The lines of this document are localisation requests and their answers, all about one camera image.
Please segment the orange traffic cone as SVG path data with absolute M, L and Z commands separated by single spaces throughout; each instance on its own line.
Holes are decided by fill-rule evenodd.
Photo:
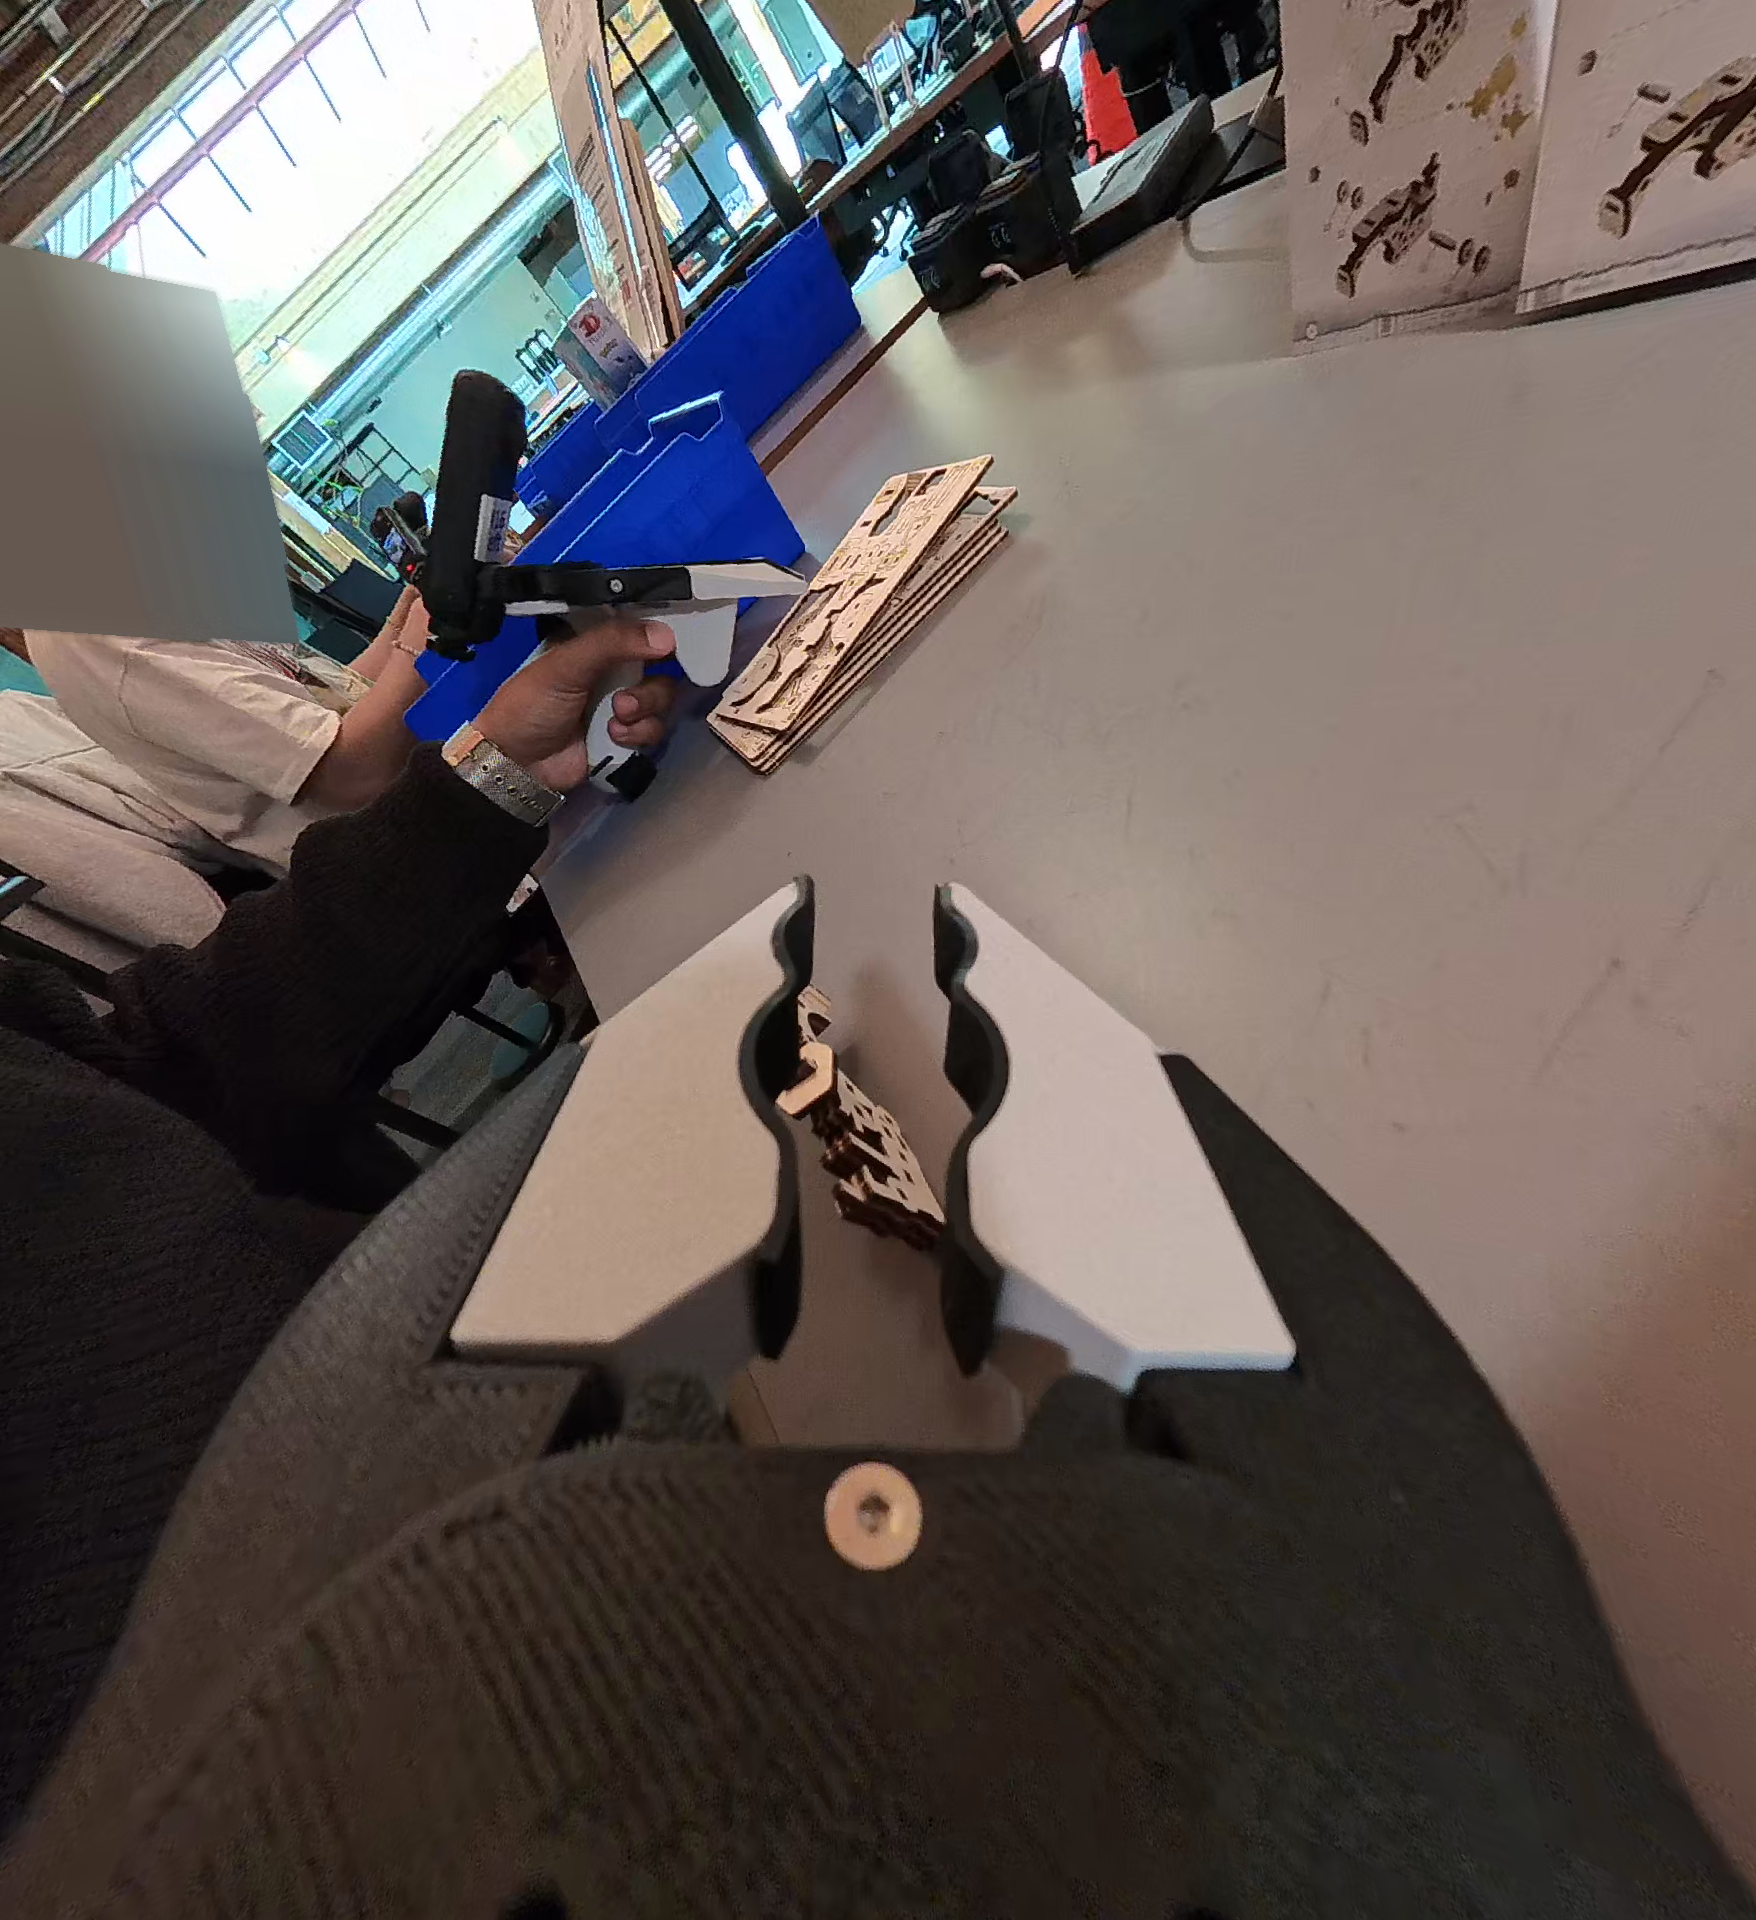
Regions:
M 1079 30 L 1079 40 L 1084 159 L 1099 163 L 1131 148 L 1137 128 L 1118 74 L 1097 51 L 1091 25 Z

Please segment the stack of wooden puzzle sheets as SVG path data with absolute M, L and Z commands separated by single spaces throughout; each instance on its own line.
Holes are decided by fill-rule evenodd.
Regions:
M 777 770 L 1007 543 L 1015 490 L 992 467 L 979 456 L 876 489 L 705 720 L 747 770 Z

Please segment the black charger dock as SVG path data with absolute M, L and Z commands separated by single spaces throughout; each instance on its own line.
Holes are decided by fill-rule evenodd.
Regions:
M 901 253 L 925 307 L 943 317 L 1068 262 L 1075 174 L 1068 143 L 1007 159 L 979 132 L 942 137 L 925 162 L 931 212 Z

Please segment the person's left hand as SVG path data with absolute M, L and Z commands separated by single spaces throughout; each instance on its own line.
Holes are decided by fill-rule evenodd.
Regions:
M 593 717 L 610 700 L 609 740 L 635 753 L 661 746 L 673 726 L 675 682 L 646 669 L 673 660 L 673 629 L 655 617 L 610 614 L 554 640 L 482 709 L 479 731 L 554 795 L 582 786 Z

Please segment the small blue plastic bin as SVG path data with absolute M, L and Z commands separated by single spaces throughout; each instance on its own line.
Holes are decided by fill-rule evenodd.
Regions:
M 554 427 L 515 472 L 515 498 L 532 517 L 551 517 L 564 508 L 633 434 L 635 413 L 619 403 L 600 409 L 588 403 Z

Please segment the person's left forearm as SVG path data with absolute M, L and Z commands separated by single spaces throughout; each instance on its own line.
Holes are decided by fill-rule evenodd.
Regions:
M 287 878 L 198 948 L 112 977 L 76 1052 L 157 1098 L 265 1193 L 377 1213 L 414 1180 L 372 1095 L 472 982 L 546 845 L 417 749 L 366 807 L 300 835 Z

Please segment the leaning cardboard sheets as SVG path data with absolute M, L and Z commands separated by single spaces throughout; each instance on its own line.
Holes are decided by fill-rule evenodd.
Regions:
M 557 141 L 597 297 L 645 364 L 684 329 L 655 185 L 619 117 L 600 3 L 534 3 Z

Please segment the grey desk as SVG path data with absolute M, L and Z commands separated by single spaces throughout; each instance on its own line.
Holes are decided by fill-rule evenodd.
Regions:
M 1756 1888 L 1756 279 L 1290 353 L 1268 180 L 785 448 L 814 553 L 979 453 L 1010 543 L 783 770 L 703 723 L 551 868 L 621 1009 L 797 873 L 929 1167 L 958 880 L 1442 1309 Z

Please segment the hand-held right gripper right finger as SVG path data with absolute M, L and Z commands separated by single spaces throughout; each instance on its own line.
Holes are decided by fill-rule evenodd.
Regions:
M 1189 1063 L 956 882 L 933 899 L 933 972 L 965 1107 L 940 1257 L 962 1373 L 1006 1332 L 1121 1391 L 1290 1370 L 1297 1340 L 1182 1102 Z

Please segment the short blue plastic bin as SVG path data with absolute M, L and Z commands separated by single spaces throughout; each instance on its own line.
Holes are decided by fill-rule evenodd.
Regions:
M 505 517 L 520 507 L 513 501 Z M 802 540 L 772 492 L 744 434 L 724 419 L 722 399 L 688 403 L 652 419 L 645 442 L 621 451 L 505 560 L 598 565 L 768 560 L 790 569 Z M 446 740 L 473 720 L 537 645 L 534 627 L 511 619 L 469 663 L 428 650 L 423 696 L 409 708 L 417 740 Z

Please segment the wooden model assembly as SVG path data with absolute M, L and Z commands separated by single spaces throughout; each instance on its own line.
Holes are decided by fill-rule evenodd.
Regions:
M 797 1069 L 777 1105 L 810 1130 L 841 1221 L 936 1252 L 946 1234 L 942 1203 L 897 1120 L 847 1076 L 831 1025 L 829 997 L 804 987 L 795 1000 Z

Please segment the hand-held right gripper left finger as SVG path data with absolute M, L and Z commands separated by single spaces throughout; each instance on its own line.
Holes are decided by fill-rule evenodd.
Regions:
M 814 885 L 800 876 L 595 1033 L 458 1316 L 464 1362 L 728 1387 L 800 1300 L 797 1152 Z

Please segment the silver wristwatch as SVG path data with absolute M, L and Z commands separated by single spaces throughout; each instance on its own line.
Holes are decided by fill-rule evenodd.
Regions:
M 530 829 L 546 829 L 563 804 L 560 792 L 534 779 L 478 725 L 467 725 L 446 740 L 440 761 L 490 807 Z

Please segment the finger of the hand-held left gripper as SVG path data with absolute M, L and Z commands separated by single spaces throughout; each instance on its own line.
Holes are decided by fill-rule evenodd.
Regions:
M 505 616 L 564 617 L 579 612 L 629 612 L 673 633 L 673 660 L 700 688 L 726 679 L 737 608 L 757 599 L 795 599 L 802 575 L 768 560 L 600 567 L 564 560 L 505 567 Z

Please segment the red white carton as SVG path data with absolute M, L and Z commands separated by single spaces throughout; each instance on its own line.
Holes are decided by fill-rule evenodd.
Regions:
M 602 411 L 649 371 L 617 315 L 597 295 L 577 302 L 554 337 L 554 356 L 579 389 Z

